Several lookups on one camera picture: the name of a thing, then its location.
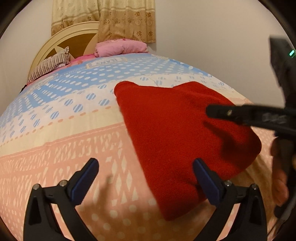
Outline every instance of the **blue polka dot fabric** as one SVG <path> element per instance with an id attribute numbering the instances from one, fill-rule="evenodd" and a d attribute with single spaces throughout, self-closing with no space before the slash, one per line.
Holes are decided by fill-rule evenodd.
<path id="1" fill-rule="evenodd" d="M 234 92 L 206 72 L 152 54 L 95 58 L 41 77 L 21 92 L 0 117 L 0 144 L 59 119 L 117 105 L 114 87 L 124 80 L 167 88 L 197 81 Z"/>

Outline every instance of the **human hand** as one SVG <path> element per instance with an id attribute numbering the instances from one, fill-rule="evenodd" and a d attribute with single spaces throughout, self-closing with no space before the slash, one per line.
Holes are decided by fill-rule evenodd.
<path id="1" fill-rule="evenodd" d="M 278 138 L 274 139 L 270 155 L 273 156 L 272 161 L 272 197 L 278 206 L 282 206 L 289 197 L 289 190 L 287 188 L 287 175 L 281 168 L 281 152 L 278 143 Z M 293 167 L 296 169 L 296 155 L 292 160 Z"/>

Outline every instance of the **folded pink blanket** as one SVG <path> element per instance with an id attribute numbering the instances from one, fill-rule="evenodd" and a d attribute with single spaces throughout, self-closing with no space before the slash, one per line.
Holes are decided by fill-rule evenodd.
<path id="1" fill-rule="evenodd" d="M 125 53 L 148 53 L 147 44 L 130 39 L 107 40 L 96 44 L 96 57 L 109 57 Z"/>

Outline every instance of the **red cloth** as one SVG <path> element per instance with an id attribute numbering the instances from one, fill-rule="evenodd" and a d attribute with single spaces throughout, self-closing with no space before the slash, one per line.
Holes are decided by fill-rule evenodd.
<path id="1" fill-rule="evenodd" d="M 246 169 L 261 151 L 251 128 L 206 116 L 208 104 L 233 104 L 197 82 L 160 88 L 124 81 L 114 93 L 147 184 L 166 220 L 205 200 L 193 173 L 194 159 L 202 158 L 227 180 Z"/>

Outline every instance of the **blue gripper pad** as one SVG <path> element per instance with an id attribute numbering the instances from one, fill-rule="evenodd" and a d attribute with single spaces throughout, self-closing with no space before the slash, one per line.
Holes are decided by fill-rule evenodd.
<path id="1" fill-rule="evenodd" d="M 225 188 L 217 173 L 211 171 L 201 158 L 193 161 L 193 171 L 210 204 L 218 206 Z"/>
<path id="2" fill-rule="evenodd" d="M 80 171 L 74 173 L 68 186 L 68 195 L 72 204 L 77 206 L 82 203 L 98 172 L 98 160 L 90 158 Z"/>

